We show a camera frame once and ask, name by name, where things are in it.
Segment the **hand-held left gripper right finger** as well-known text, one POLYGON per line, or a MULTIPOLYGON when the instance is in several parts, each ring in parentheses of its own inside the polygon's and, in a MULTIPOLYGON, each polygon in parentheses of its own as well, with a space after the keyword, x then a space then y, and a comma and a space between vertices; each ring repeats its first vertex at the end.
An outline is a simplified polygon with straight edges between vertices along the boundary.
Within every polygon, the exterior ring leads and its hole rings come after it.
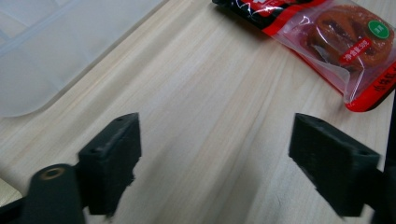
POLYGON ((289 156, 340 217, 358 217, 380 155, 328 122, 294 116, 289 156))

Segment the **white translucent plastic container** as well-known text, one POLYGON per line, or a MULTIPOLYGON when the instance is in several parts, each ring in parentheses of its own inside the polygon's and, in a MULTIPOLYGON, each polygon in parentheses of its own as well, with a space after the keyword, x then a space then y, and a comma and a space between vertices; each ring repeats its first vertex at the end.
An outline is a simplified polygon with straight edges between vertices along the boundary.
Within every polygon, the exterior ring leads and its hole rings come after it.
POLYGON ((164 0, 0 0, 0 117, 50 102, 164 0))

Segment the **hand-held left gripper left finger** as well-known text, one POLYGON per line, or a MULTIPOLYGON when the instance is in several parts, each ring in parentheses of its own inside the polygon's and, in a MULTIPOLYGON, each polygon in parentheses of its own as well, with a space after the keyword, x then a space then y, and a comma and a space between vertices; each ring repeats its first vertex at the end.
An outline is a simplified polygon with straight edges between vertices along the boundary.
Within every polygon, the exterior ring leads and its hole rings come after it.
POLYGON ((113 119, 78 153, 82 201, 92 215, 115 214, 141 156, 138 113, 113 119))

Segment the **red snack packet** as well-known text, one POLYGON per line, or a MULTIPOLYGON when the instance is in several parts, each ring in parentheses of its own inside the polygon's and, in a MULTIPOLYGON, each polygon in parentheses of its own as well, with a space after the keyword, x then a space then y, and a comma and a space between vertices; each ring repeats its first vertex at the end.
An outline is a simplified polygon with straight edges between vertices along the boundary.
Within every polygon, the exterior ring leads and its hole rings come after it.
POLYGON ((396 87, 396 28, 352 0, 212 0, 296 52, 346 108, 377 107, 396 87))

